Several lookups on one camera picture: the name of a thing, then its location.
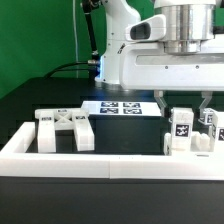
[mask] black table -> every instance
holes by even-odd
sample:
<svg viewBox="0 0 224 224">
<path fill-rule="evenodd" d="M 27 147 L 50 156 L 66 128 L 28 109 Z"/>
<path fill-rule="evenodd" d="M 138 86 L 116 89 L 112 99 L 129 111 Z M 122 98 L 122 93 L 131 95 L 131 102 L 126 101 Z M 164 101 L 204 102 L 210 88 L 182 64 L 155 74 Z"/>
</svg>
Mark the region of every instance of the black table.
<svg viewBox="0 0 224 224">
<path fill-rule="evenodd" d="M 199 93 L 168 93 L 168 104 L 197 108 Z M 83 100 L 154 102 L 150 91 L 109 91 L 87 79 L 35 78 L 0 100 L 0 146 L 40 108 Z M 223 110 L 222 93 L 211 107 Z M 162 155 L 168 120 L 90 116 L 96 154 Z M 195 122 L 194 130 L 205 130 Z M 78 153 L 72 132 L 57 133 L 57 153 Z M 35 142 L 29 153 L 36 152 Z M 224 182 L 0 177 L 0 223 L 224 223 Z"/>
</svg>

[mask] black cable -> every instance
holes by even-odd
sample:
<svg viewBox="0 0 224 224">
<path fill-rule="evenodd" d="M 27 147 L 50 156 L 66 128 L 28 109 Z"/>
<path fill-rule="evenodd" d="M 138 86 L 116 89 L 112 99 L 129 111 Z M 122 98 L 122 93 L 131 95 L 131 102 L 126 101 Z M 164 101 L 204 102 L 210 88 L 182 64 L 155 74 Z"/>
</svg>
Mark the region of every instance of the black cable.
<svg viewBox="0 0 224 224">
<path fill-rule="evenodd" d="M 60 71 L 63 68 L 71 67 L 71 66 L 76 66 L 76 65 L 88 65 L 88 62 L 72 62 L 68 64 L 61 65 L 52 71 L 48 72 L 46 75 L 44 75 L 44 78 L 50 78 L 55 72 Z"/>
<path fill-rule="evenodd" d="M 89 68 L 77 68 L 77 69 L 58 69 L 52 72 L 48 77 L 45 77 L 46 79 L 50 78 L 54 73 L 56 72 L 72 72 L 72 71 L 95 71 L 95 69 L 89 69 Z"/>
<path fill-rule="evenodd" d="M 86 18 L 86 23 L 87 23 L 88 33 L 89 33 L 90 46 L 91 46 L 91 49 L 92 49 L 92 59 L 98 60 L 99 59 L 99 53 L 98 53 L 97 45 L 96 45 L 96 39 L 95 39 L 93 23 L 92 23 L 92 17 L 91 17 L 90 14 L 85 14 L 85 18 Z"/>
</svg>

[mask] black square marker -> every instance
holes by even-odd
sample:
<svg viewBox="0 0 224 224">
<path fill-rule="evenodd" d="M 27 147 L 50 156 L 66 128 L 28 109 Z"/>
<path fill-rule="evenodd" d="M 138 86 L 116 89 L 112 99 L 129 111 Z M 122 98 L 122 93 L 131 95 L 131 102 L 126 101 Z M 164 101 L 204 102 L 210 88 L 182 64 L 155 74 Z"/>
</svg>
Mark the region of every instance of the black square marker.
<svg viewBox="0 0 224 224">
<path fill-rule="evenodd" d="M 101 107 L 118 107 L 117 102 L 102 102 Z"/>
<path fill-rule="evenodd" d="M 67 113 L 68 111 L 66 109 L 60 109 L 58 110 L 58 113 Z"/>
<path fill-rule="evenodd" d="M 42 117 L 41 120 L 42 121 L 51 121 L 52 119 L 51 119 L 51 117 Z"/>
<path fill-rule="evenodd" d="M 219 130 L 219 141 L 224 141 L 224 129 Z"/>
<path fill-rule="evenodd" d="M 141 108 L 140 103 L 123 103 L 123 107 Z"/>
<path fill-rule="evenodd" d="M 124 109 L 124 114 L 142 114 L 141 109 Z"/>
<path fill-rule="evenodd" d="M 212 114 L 209 114 L 207 117 L 207 123 L 211 124 L 212 123 Z"/>
<path fill-rule="evenodd" d="M 189 137 L 190 125 L 177 124 L 176 125 L 176 137 Z"/>
<path fill-rule="evenodd" d="M 85 120 L 86 117 L 85 116 L 77 116 L 75 117 L 76 120 Z"/>
<path fill-rule="evenodd" d="M 118 114 L 118 108 L 100 108 L 101 114 Z"/>
</svg>

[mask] white card with markers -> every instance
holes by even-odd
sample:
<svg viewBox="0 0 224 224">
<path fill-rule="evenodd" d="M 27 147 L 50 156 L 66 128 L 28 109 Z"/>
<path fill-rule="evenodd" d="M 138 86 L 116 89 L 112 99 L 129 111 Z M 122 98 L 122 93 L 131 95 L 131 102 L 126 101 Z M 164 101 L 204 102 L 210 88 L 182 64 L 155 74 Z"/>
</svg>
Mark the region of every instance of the white card with markers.
<svg viewBox="0 0 224 224">
<path fill-rule="evenodd" d="M 90 115 L 161 116 L 154 102 L 84 101 L 81 108 Z"/>
</svg>

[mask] white block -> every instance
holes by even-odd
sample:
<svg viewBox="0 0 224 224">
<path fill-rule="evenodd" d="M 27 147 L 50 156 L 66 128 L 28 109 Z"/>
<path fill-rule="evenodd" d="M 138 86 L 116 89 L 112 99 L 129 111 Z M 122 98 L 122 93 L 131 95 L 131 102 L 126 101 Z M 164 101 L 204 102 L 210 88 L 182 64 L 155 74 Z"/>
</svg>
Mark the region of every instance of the white block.
<svg viewBox="0 0 224 224">
<path fill-rule="evenodd" d="M 201 151 L 210 151 L 210 138 L 206 134 L 201 134 Z"/>
<path fill-rule="evenodd" d="M 0 153 L 0 176 L 109 178 L 110 156 Z"/>
<path fill-rule="evenodd" d="M 39 153 L 56 152 L 53 111 L 46 110 L 40 112 L 37 141 Z"/>
<path fill-rule="evenodd" d="M 54 113 L 54 119 L 56 120 L 54 126 L 55 130 L 72 130 L 74 127 L 73 122 L 70 120 L 73 113 L 83 112 L 84 109 L 80 108 L 60 108 L 60 109 L 40 109 L 35 110 L 35 118 L 39 119 L 40 114 L 43 111 L 52 111 Z"/>
<path fill-rule="evenodd" d="M 113 179 L 183 179 L 212 180 L 224 176 L 223 157 L 120 156 L 110 161 Z"/>
<path fill-rule="evenodd" d="M 74 135 L 78 151 L 94 150 L 94 134 L 86 113 L 73 113 Z"/>
<path fill-rule="evenodd" d="M 224 112 L 214 112 L 210 138 L 211 150 L 218 153 L 224 152 Z"/>
<path fill-rule="evenodd" d="M 35 138 L 35 123 L 24 122 L 1 153 L 25 153 Z"/>
<path fill-rule="evenodd" d="M 201 134 L 199 132 L 192 132 L 191 144 L 196 148 L 196 150 L 201 149 Z"/>
<path fill-rule="evenodd" d="M 190 151 L 194 114 L 190 108 L 173 108 L 171 149 Z"/>
</svg>

